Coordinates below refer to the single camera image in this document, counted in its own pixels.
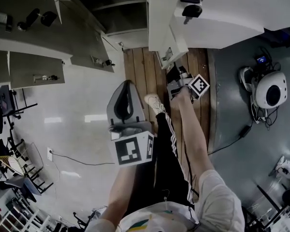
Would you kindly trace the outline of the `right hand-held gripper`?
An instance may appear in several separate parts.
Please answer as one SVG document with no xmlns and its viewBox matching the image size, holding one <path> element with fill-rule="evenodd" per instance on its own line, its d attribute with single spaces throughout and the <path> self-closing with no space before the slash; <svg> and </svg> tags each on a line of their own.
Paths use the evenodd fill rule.
<svg viewBox="0 0 290 232">
<path fill-rule="evenodd" d="M 210 85 L 198 74 L 193 77 L 184 66 L 177 68 L 173 66 L 167 72 L 167 91 L 170 100 L 172 100 L 183 87 L 190 91 L 190 100 L 199 100 L 201 96 L 209 89 Z"/>
</svg>

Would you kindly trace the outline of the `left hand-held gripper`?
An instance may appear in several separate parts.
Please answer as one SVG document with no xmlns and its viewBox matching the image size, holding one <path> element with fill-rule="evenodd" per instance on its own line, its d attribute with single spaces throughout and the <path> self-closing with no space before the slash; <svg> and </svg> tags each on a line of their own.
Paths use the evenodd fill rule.
<svg viewBox="0 0 290 232">
<path fill-rule="evenodd" d="M 108 145 L 115 164 L 133 166 L 151 162 L 154 149 L 152 124 L 145 121 L 143 103 L 131 80 L 124 81 L 114 91 L 106 114 L 112 125 Z"/>
</svg>

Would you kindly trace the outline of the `white cabinet door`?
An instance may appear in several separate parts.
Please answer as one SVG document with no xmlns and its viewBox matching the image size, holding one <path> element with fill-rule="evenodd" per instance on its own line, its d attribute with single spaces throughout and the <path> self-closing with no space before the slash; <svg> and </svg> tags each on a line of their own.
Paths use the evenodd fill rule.
<svg viewBox="0 0 290 232">
<path fill-rule="evenodd" d="M 180 0 L 147 0 L 148 47 L 162 68 L 189 48 L 222 49 L 263 34 L 290 28 L 290 0 L 203 0 L 198 18 L 182 16 Z"/>
</svg>

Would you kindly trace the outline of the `grey metal lockers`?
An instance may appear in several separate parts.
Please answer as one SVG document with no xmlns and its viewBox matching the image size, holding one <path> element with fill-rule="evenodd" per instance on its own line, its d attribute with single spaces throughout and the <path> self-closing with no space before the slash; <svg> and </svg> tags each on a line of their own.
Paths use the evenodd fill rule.
<svg viewBox="0 0 290 232">
<path fill-rule="evenodd" d="M 95 66 L 90 55 L 106 61 L 111 60 L 110 50 L 148 47 L 147 4 L 147 0 L 0 0 L 0 83 L 14 89 L 61 84 L 65 65 L 113 72 L 112 66 Z M 57 18 L 50 27 L 38 18 L 27 31 L 19 31 L 17 23 L 25 22 L 36 8 L 40 14 L 52 11 Z M 60 79 L 34 83 L 34 74 Z"/>
</svg>

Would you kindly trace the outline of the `person's left forearm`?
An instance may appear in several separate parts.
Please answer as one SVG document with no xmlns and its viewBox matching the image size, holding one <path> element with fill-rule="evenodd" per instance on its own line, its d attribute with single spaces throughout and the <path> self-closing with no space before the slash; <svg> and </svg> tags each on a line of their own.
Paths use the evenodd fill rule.
<svg viewBox="0 0 290 232">
<path fill-rule="evenodd" d="M 108 205 L 101 219 L 110 221 L 117 227 L 126 213 L 133 191 L 136 165 L 119 169 L 110 191 Z"/>
</svg>

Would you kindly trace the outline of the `person's right forearm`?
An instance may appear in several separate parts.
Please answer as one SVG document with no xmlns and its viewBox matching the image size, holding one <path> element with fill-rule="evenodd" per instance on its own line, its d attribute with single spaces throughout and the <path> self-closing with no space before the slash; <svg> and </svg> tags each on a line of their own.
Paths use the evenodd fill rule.
<svg viewBox="0 0 290 232">
<path fill-rule="evenodd" d="M 204 172 L 214 167 L 207 154 L 205 135 L 191 103 L 189 89 L 181 88 L 172 102 L 179 108 L 190 166 L 196 178 L 199 179 Z"/>
</svg>

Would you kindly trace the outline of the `white sneaker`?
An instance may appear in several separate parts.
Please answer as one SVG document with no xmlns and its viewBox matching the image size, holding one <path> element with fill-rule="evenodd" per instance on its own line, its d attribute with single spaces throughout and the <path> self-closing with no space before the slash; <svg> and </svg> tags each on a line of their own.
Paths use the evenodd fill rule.
<svg viewBox="0 0 290 232">
<path fill-rule="evenodd" d="M 147 94 L 144 100 L 156 115 L 166 112 L 164 104 L 157 94 Z"/>
</svg>

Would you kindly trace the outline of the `wooden plank platform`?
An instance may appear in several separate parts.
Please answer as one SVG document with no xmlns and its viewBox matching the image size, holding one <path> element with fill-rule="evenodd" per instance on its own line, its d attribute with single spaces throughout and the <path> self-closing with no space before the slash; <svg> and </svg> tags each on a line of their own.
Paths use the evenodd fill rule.
<svg viewBox="0 0 290 232">
<path fill-rule="evenodd" d="M 180 114 L 174 105 L 169 104 L 166 89 L 166 71 L 161 69 L 156 53 L 150 52 L 147 47 L 143 47 L 126 49 L 123 56 L 125 76 L 136 84 L 140 96 L 157 93 L 165 104 L 174 125 L 179 159 L 181 163 L 184 163 L 184 140 Z M 211 83 L 206 49 L 190 48 L 188 53 L 181 57 L 181 61 L 189 73 L 194 76 L 200 74 L 209 84 Z M 205 133 L 209 153 L 214 151 L 215 135 L 214 132 L 211 132 L 211 90 L 212 88 L 209 88 L 200 100 L 193 104 L 194 111 Z"/>
</svg>

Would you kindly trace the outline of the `chrome door latch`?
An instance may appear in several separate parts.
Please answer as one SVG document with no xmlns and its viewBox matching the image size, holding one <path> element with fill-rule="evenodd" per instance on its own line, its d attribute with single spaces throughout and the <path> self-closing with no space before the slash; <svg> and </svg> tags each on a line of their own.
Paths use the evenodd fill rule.
<svg viewBox="0 0 290 232">
<path fill-rule="evenodd" d="M 60 78 L 56 75 L 38 75 L 38 74 L 33 75 L 34 83 L 42 82 L 42 81 L 57 81 L 59 79 Z"/>
<path fill-rule="evenodd" d="M 100 68 L 105 68 L 107 66 L 112 66 L 112 67 L 115 66 L 115 64 L 110 59 L 106 60 L 106 61 L 102 61 L 100 58 L 96 58 L 92 55 L 90 55 L 90 57 L 91 57 L 93 64 L 95 66 L 100 67 Z"/>
</svg>

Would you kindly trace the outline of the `black striped trousers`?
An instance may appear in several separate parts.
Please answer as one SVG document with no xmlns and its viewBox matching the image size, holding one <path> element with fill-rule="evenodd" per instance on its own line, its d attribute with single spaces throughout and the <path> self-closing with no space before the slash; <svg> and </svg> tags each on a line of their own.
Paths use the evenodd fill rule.
<svg viewBox="0 0 290 232">
<path fill-rule="evenodd" d="M 166 112 L 156 115 L 158 134 L 154 138 L 153 159 L 137 165 L 129 215 L 139 209 L 161 203 L 164 198 L 194 208 L 191 185 L 178 160 L 176 135 Z"/>
</svg>

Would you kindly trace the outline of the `small device with blue screen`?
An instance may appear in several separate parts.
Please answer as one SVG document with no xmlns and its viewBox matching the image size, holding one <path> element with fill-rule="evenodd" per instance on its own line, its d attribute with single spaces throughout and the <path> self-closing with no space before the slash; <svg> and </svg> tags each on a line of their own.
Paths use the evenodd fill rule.
<svg viewBox="0 0 290 232">
<path fill-rule="evenodd" d="M 257 55 L 254 59 L 258 65 L 266 65 L 269 62 L 269 58 L 266 54 Z"/>
</svg>

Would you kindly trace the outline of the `white domed device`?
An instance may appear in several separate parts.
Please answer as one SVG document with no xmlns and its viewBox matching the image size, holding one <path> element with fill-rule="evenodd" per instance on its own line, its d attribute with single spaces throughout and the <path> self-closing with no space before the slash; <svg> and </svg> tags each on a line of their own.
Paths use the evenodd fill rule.
<svg viewBox="0 0 290 232">
<path fill-rule="evenodd" d="M 257 75 L 251 67 L 243 67 L 239 71 L 239 79 L 246 91 L 251 93 L 253 104 L 259 108 L 273 109 L 287 100 L 287 80 L 281 71 Z"/>
</svg>

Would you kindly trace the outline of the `black power adapter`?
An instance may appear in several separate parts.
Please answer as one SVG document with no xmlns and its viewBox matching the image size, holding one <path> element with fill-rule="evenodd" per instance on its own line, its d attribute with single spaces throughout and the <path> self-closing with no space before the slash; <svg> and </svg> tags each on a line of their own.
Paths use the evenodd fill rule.
<svg viewBox="0 0 290 232">
<path fill-rule="evenodd" d="M 246 125 L 239 133 L 239 138 L 244 138 L 251 130 L 251 126 Z"/>
</svg>

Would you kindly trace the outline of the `black office chair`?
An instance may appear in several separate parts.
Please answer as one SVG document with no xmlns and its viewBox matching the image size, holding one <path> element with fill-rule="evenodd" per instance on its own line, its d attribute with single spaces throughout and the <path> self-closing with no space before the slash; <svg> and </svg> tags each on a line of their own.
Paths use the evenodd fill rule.
<svg viewBox="0 0 290 232">
<path fill-rule="evenodd" d="M 27 105 L 24 90 L 22 89 L 25 106 L 18 108 L 17 101 L 15 100 L 16 92 L 9 89 L 8 85 L 0 87 L 0 134 L 3 131 L 3 118 L 5 117 L 10 125 L 10 128 L 14 128 L 14 124 L 11 122 L 10 117 L 21 119 L 21 115 L 24 110 L 37 106 L 38 104 Z"/>
</svg>

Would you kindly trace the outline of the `grey chair with black legs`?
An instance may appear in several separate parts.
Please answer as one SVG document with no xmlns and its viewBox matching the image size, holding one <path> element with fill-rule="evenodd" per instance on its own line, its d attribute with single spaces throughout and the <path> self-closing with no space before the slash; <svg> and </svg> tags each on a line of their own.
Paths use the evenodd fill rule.
<svg viewBox="0 0 290 232">
<path fill-rule="evenodd" d="M 46 186 L 45 181 L 37 173 L 34 173 L 32 176 L 16 175 L 5 180 L 4 184 L 8 187 L 17 188 L 26 200 L 33 201 L 34 203 L 37 202 L 35 196 L 41 196 L 54 185 L 52 182 Z"/>
</svg>

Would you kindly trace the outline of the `person's white shirt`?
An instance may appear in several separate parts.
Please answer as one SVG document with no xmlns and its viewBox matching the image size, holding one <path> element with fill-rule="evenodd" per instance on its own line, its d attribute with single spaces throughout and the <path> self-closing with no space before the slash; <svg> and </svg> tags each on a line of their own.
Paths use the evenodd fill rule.
<svg viewBox="0 0 290 232">
<path fill-rule="evenodd" d="M 244 232 L 241 202 L 215 170 L 199 180 L 198 209 L 165 201 L 124 217 L 116 228 L 110 221 L 91 221 L 85 232 Z"/>
</svg>

